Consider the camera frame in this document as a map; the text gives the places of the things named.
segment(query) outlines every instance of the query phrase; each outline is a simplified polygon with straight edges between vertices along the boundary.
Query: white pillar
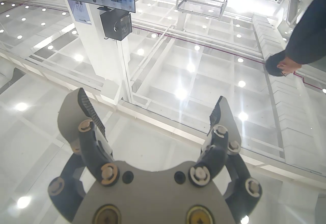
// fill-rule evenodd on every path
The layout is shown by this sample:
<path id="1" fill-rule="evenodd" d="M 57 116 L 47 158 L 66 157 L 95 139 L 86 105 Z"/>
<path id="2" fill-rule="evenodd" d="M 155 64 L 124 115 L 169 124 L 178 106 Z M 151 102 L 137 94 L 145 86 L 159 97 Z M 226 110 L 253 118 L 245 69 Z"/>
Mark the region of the white pillar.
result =
<path id="1" fill-rule="evenodd" d="M 126 89 L 128 94 L 123 96 L 124 100 L 131 101 L 128 86 L 130 83 L 126 75 L 126 72 L 129 73 L 126 65 L 130 60 L 127 49 L 128 39 L 125 38 L 121 42 L 106 39 L 100 18 L 100 14 L 104 11 L 98 10 L 98 5 L 83 3 L 90 21 L 90 23 L 84 23 L 74 18 L 69 0 L 65 0 L 65 3 L 96 75 L 105 78 L 101 91 L 102 98 L 107 102 L 117 104 L 121 98 L 121 92 L 125 92 L 124 89 Z"/>
<path id="2" fill-rule="evenodd" d="M 315 223 L 317 199 L 317 191 L 283 182 L 278 199 L 280 210 L 277 223 Z"/>

